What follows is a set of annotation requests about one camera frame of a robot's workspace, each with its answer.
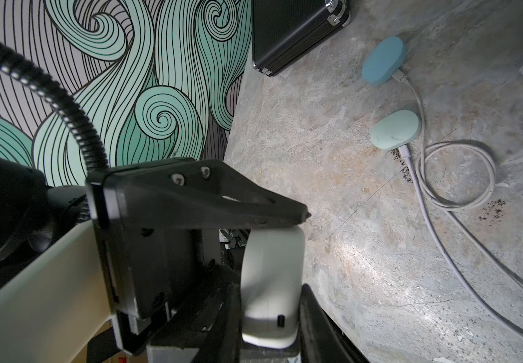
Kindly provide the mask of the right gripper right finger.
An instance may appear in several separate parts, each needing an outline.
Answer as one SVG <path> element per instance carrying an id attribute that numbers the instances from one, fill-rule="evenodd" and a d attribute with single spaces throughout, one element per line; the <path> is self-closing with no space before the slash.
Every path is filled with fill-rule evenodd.
<path id="1" fill-rule="evenodd" d="M 323 311 L 308 284 L 302 286 L 299 332 L 302 362 L 369 362 Z"/>

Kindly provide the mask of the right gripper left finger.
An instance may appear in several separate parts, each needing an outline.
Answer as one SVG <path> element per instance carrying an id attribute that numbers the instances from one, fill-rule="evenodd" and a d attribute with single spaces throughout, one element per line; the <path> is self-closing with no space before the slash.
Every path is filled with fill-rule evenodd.
<path id="1" fill-rule="evenodd" d="M 202 345 L 202 362 L 239 362 L 242 343 L 240 288 L 225 284 L 222 304 Z"/>

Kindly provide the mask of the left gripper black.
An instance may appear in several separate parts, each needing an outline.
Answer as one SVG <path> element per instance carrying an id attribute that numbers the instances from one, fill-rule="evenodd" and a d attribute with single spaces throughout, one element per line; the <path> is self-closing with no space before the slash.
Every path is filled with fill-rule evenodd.
<path id="1" fill-rule="evenodd" d="M 95 171 L 86 186 L 116 345 L 146 349 L 149 362 L 202 362 L 222 287 L 240 288 L 240 276 L 219 266 L 220 229 L 286 228 L 311 215 L 221 160 Z"/>

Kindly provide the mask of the white earbud case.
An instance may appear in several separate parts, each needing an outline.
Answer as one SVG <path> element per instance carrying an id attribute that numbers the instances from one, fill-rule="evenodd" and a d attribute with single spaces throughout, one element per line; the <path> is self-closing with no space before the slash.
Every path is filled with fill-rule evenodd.
<path id="1" fill-rule="evenodd" d="M 246 343 L 285 349 L 296 341 L 304 255 L 298 226 L 251 231 L 240 281 Z"/>

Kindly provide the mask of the green earbud case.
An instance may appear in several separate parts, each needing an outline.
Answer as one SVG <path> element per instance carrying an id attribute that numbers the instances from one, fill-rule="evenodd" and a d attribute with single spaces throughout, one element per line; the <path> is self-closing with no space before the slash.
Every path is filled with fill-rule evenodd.
<path id="1" fill-rule="evenodd" d="M 412 142 L 421 132 L 421 119 L 410 110 L 399 110 L 381 119 L 370 139 L 380 150 L 389 151 Z"/>

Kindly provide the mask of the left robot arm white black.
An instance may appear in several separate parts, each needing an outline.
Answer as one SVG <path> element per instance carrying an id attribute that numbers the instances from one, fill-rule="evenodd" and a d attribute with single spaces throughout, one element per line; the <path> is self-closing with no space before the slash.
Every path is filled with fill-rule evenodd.
<path id="1" fill-rule="evenodd" d="M 220 160 L 109 167 L 49 75 L 1 43 L 0 71 L 55 107 L 89 169 L 50 185 L 0 119 L 0 362 L 304 360 L 304 204 Z"/>

